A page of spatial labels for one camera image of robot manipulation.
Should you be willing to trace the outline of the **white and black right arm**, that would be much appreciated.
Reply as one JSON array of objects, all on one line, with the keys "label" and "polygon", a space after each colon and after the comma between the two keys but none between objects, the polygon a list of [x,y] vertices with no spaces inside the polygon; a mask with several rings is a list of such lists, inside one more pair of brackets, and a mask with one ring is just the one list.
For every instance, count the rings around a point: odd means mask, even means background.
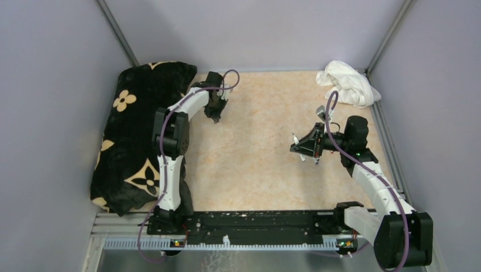
[{"label": "white and black right arm", "polygon": [[362,187],[376,215],[360,204],[340,203],[340,213],[332,218],[339,233],[351,229],[373,247],[383,269],[428,266],[432,263],[433,220],[427,212],[418,212],[388,182],[378,159],[367,147],[368,121],[350,116],[344,131],[329,133],[317,122],[303,138],[290,146],[290,152],[319,160],[324,151],[340,153],[341,164]]}]

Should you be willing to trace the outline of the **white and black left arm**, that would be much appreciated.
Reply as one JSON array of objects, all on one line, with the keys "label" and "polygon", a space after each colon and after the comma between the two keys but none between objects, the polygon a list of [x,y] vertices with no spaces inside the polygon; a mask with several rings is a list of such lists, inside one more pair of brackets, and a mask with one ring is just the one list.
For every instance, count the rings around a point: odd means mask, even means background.
[{"label": "white and black left arm", "polygon": [[225,76],[211,71],[202,82],[197,82],[186,96],[167,108],[158,108],[154,115],[152,134],[160,171],[160,192],[149,224],[159,224],[168,234],[182,227],[182,218],[193,213],[191,195],[182,185],[184,156],[189,148],[192,117],[199,111],[214,123],[229,100],[232,87]]}]

